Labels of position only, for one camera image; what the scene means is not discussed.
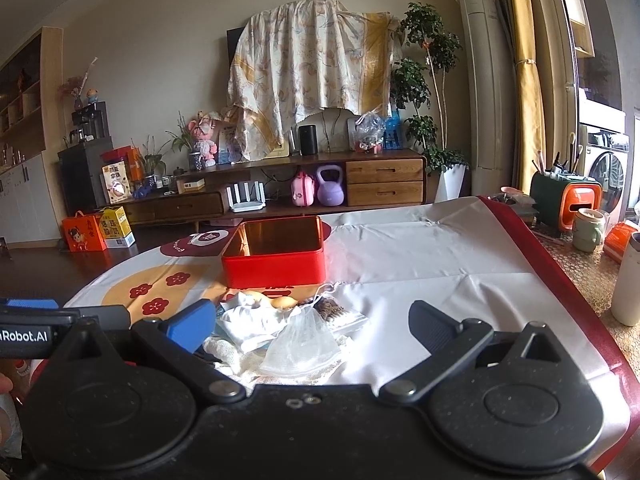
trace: green mug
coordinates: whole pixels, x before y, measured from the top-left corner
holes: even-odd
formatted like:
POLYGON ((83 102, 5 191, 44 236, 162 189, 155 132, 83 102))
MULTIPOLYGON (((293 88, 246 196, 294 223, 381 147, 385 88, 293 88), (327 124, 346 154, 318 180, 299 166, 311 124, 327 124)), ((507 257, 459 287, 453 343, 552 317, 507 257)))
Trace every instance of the green mug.
POLYGON ((600 211, 582 208, 575 213, 574 247, 585 253, 593 253, 604 241, 606 218, 600 211))

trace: thermos bottle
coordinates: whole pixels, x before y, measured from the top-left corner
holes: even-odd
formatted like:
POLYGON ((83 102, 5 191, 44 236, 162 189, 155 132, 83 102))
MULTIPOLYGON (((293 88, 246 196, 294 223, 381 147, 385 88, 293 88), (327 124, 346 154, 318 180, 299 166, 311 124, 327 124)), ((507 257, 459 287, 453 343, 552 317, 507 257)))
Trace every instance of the thermos bottle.
POLYGON ((611 298, 611 313, 627 326, 640 322, 640 233, 633 233, 626 245, 611 298))

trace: white flower pot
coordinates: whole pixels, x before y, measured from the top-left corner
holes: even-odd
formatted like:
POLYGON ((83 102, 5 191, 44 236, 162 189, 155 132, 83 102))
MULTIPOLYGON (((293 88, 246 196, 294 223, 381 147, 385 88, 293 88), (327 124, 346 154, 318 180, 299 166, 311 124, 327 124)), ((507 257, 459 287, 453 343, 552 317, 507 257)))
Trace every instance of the white flower pot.
POLYGON ((466 166, 463 164, 456 164, 453 168, 450 168, 444 173, 440 173, 438 190, 436 191, 434 203, 453 200, 460 196, 460 189, 462 188, 462 181, 465 177, 465 170, 466 166))

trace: purple kettlebell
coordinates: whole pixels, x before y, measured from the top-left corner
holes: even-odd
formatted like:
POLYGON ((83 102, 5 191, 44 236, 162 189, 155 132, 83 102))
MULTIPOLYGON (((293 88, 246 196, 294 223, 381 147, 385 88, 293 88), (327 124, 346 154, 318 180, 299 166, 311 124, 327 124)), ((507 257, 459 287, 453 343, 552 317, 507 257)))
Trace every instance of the purple kettlebell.
POLYGON ((342 190, 342 168, 336 164, 327 164, 320 166, 316 170, 316 178, 318 179, 318 202, 326 206, 336 206, 344 202, 344 191, 342 190), (338 181, 325 180, 322 178, 322 172, 326 170, 335 170, 338 172, 338 181))

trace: white tablecloth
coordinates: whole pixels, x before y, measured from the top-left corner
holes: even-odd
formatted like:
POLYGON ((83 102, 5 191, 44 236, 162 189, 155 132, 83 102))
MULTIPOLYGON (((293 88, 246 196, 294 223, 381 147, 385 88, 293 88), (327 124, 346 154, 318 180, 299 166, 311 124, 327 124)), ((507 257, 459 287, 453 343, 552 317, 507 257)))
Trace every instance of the white tablecloth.
MULTIPOLYGON (((455 319, 477 317, 496 330, 519 331, 531 320, 545 321, 601 400, 605 425, 594 458, 638 426, 638 406, 628 392, 637 393, 638 383, 630 368, 625 368, 604 328, 605 335, 598 332, 597 340, 589 340, 583 331, 585 321, 579 326, 575 312, 573 317, 568 313, 567 301, 582 302, 582 308, 590 311, 579 293, 568 287, 569 300, 564 298, 563 304, 558 291, 553 293, 540 278, 540 268, 534 269, 532 257, 527 259, 517 243, 519 237, 526 238, 524 233, 529 235, 526 229, 522 237, 517 229, 509 232, 477 198, 334 214, 322 220, 332 227, 325 241, 327 281, 338 283, 335 296, 341 304, 370 320, 368 327, 353 335, 353 354, 331 383, 369 383, 377 391, 427 358, 429 353, 408 327, 410 305, 425 300, 455 319)), ((201 297, 219 298, 226 288, 216 254, 228 233, 217 231, 209 240, 203 238, 187 238, 187 250, 180 250, 185 248, 182 241, 127 260, 85 287, 67 306, 124 303, 139 319, 157 314, 153 311, 162 305, 160 315, 169 317, 201 297), (187 283, 177 283, 180 274, 188 276, 187 283), (150 291, 140 294, 146 290, 137 288, 140 285, 148 285, 150 291)), ((520 243, 536 244, 530 247, 533 251, 544 251, 531 238, 520 243)), ((550 272, 562 274, 559 267, 550 272)), ((584 315, 599 331, 593 312, 584 315)))

